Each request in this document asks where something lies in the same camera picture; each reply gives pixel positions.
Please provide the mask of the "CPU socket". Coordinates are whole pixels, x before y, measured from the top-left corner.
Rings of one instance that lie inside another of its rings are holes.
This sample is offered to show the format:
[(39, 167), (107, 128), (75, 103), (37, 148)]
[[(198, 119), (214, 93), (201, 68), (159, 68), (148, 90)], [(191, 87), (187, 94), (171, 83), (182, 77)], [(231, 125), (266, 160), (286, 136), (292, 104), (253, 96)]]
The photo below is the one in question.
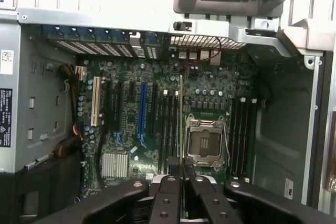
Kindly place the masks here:
[(193, 114), (186, 117), (184, 154), (192, 160), (193, 166), (208, 167), (217, 172), (227, 163), (224, 125), (223, 115), (215, 120), (200, 119)]

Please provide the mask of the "black fan shroud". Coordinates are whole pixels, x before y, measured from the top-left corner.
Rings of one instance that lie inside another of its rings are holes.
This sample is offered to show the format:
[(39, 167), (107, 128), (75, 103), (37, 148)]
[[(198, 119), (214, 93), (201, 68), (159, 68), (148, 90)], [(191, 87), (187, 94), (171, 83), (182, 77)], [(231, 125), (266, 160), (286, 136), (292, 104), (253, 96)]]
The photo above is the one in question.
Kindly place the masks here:
[(81, 153), (52, 157), (31, 170), (0, 173), (0, 224), (30, 224), (75, 203)]

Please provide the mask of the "long black expansion slot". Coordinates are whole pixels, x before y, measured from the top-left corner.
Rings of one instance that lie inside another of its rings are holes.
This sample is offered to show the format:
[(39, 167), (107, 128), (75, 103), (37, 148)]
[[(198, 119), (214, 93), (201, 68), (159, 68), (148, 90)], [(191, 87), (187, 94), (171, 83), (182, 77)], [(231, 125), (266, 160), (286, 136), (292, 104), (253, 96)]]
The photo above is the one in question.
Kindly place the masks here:
[(158, 98), (158, 85), (155, 83), (152, 90), (152, 109), (151, 109), (151, 135), (155, 134), (156, 107)]
[(108, 81), (106, 89), (106, 114), (105, 118), (108, 121), (112, 111), (112, 81)]
[(118, 82), (117, 111), (116, 111), (117, 132), (120, 131), (120, 127), (121, 127), (122, 96), (123, 96), (123, 82), (119, 81)]

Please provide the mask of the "metal socket locking lever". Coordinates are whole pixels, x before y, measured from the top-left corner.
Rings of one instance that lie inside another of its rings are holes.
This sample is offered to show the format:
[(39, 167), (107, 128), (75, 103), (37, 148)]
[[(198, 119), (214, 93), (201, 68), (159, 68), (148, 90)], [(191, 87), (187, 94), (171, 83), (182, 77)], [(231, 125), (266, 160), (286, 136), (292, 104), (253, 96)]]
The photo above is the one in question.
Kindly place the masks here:
[(227, 153), (227, 166), (229, 166), (229, 162), (230, 162), (230, 152), (229, 152), (229, 144), (228, 144), (228, 133), (227, 133), (227, 127), (226, 125), (224, 125), (223, 127), (223, 136), (224, 136), (224, 142), (225, 142), (225, 149), (226, 149), (226, 153)]

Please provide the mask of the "open black PC case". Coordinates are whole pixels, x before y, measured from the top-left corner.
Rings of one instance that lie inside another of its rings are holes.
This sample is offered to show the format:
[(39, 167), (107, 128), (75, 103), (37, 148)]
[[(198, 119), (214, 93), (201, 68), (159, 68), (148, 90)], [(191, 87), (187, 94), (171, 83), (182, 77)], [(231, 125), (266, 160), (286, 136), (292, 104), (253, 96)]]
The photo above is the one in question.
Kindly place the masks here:
[[(158, 61), (184, 52), (186, 60), (208, 59), (218, 66), (221, 63), (218, 55), (242, 54), (258, 68), (250, 184), (312, 208), (312, 224), (336, 224), (336, 210), (329, 212), (319, 206), (321, 188), (336, 193), (336, 155), (324, 150), (327, 145), (336, 150), (336, 107), (329, 103), (336, 60), (333, 33), (327, 33), (328, 43), (318, 48), (308, 46), (312, 27), (306, 21), (274, 32), (238, 28), (230, 21), (208, 18), (40, 8), (0, 8), (0, 19), (39, 26), (42, 40), (74, 57), (73, 64), (64, 63), (58, 68), (70, 90), (70, 133), (46, 157), (23, 168), (31, 170), (52, 157), (64, 158), (79, 151), (80, 193), (74, 205), (93, 196), (81, 192), (78, 67), (85, 58), (107, 56)], [(230, 175), (223, 183), (212, 176), (203, 176), (220, 190), (231, 179), (249, 183), (246, 176)], [(184, 176), (185, 217), (180, 216), (180, 224), (209, 224), (203, 215), (190, 212), (188, 205), (192, 200), (186, 181)]]

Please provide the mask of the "white expansion slot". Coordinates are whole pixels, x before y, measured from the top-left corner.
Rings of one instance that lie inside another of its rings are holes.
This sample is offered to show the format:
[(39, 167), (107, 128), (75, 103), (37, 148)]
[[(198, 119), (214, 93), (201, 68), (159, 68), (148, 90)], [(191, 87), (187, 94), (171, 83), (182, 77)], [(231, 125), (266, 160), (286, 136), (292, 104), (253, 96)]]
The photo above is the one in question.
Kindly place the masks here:
[(100, 102), (101, 102), (101, 77), (94, 77), (92, 84), (91, 101), (91, 126), (99, 125)]

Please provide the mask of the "blue expansion slot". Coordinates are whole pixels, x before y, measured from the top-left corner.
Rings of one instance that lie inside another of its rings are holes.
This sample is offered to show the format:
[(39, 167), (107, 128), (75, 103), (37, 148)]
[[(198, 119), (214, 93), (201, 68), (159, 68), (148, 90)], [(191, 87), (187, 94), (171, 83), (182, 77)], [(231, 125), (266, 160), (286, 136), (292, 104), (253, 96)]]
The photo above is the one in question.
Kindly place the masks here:
[(140, 85), (140, 103), (139, 103), (139, 121), (138, 121), (138, 138), (142, 146), (144, 146), (146, 95), (147, 95), (147, 83), (142, 82)]

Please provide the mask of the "green motherboard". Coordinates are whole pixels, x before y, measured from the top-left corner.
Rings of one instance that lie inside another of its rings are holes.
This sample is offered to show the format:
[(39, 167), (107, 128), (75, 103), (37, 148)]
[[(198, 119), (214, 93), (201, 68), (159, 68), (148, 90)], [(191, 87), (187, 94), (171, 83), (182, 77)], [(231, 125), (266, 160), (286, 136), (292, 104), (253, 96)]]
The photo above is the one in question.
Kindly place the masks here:
[[(175, 91), (179, 92), (179, 76), (183, 75), (183, 118), (184, 144), (185, 121), (189, 114), (200, 119), (217, 119), (223, 115), (228, 132), (228, 148), (231, 161), (230, 124), (232, 120), (232, 104), (235, 98), (257, 99), (256, 76), (257, 66), (242, 54), (218, 55), (221, 63), (213, 65), (212, 60), (186, 60), (185, 53), (163, 60), (143, 58), (110, 58), (98, 57), (94, 60), (85, 58), (80, 72), (77, 116), (82, 131), (82, 182), (81, 192), (84, 196), (97, 194), (108, 186), (118, 185), (128, 179), (136, 178), (152, 182), (155, 176), (170, 173), (167, 170), (167, 128), (169, 96), (173, 96), (171, 120), (170, 156), (180, 160), (180, 112), (178, 110), (177, 156), (173, 156), (173, 123)], [(101, 77), (101, 102), (99, 125), (91, 126), (92, 84), (94, 77)], [(106, 89), (108, 81), (112, 81), (112, 111), (109, 120), (106, 114)], [(123, 82), (121, 127), (117, 132), (117, 99), (118, 82)], [(129, 83), (135, 82), (133, 100), (128, 98)], [(147, 83), (144, 146), (138, 138), (140, 85)], [(151, 135), (152, 90), (158, 85), (155, 134)], [(164, 173), (161, 174), (161, 127), (163, 90), (167, 90), (165, 112), (165, 160)], [(126, 179), (102, 178), (102, 155), (104, 153), (128, 154), (129, 170)], [(230, 162), (219, 171), (208, 167), (195, 167), (199, 175), (214, 177), (223, 183), (230, 174)]]

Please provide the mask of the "RAM slot white latches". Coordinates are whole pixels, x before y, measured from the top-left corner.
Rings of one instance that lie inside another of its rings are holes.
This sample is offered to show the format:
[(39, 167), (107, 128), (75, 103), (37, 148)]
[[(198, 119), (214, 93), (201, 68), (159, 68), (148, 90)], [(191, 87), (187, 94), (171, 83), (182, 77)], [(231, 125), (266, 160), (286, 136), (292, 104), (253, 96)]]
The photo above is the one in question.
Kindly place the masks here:
[(177, 156), (177, 136), (178, 136), (178, 107), (179, 107), (179, 92), (175, 91), (174, 98), (174, 129), (173, 129), (173, 156)]
[(162, 107), (161, 107), (161, 112), (162, 112), (162, 127), (161, 127), (161, 154), (160, 154), (160, 169), (161, 169), (161, 174), (164, 173), (164, 160), (165, 160), (165, 112), (166, 112), (166, 97), (167, 97), (167, 90), (163, 90), (163, 102), (162, 102)]
[(252, 182), (253, 176), (253, 153), (255, 141), (255, 126), (256, 126), (256, 113), (257, 113), (257, 99), (253, 98), (249, 107), (248, 117), (248, 147), (246, 159), (246, 178), (249, 183)]
[(235, 168), (235, 175), (239, 176), (239, 163), (240, 163), (240, 146), (241, 146), (241, 139), (242, 139), (242, 126), (244, 121), (244, 109), (246, 104), (246, 98), (242, 97), (240, 98), (240, 114), (239, 114), (239, 128), (237, 133), (237, 161), (236, 161), (236, 168)]

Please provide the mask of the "silver chipset heatsink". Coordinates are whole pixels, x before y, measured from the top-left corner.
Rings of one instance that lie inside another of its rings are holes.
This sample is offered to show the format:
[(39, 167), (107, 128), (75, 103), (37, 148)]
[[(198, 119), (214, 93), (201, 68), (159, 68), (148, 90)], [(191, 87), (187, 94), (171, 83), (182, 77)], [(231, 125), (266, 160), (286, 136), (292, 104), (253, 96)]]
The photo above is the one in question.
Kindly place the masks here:
[(126, 179), (128, 170), (128, 154), (104, 153), (102, 155), (102, 178)]

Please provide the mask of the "grey power supply unit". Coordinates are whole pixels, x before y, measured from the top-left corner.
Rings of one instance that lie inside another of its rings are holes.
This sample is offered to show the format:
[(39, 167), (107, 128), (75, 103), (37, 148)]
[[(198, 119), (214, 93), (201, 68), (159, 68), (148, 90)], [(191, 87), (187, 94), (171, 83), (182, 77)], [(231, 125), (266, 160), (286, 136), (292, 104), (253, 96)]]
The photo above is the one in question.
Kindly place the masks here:
[(0, 19), (0, 173), (33, 166), (69, 135), (64, 63), (74, 57), (42, 40), (39, 26)]

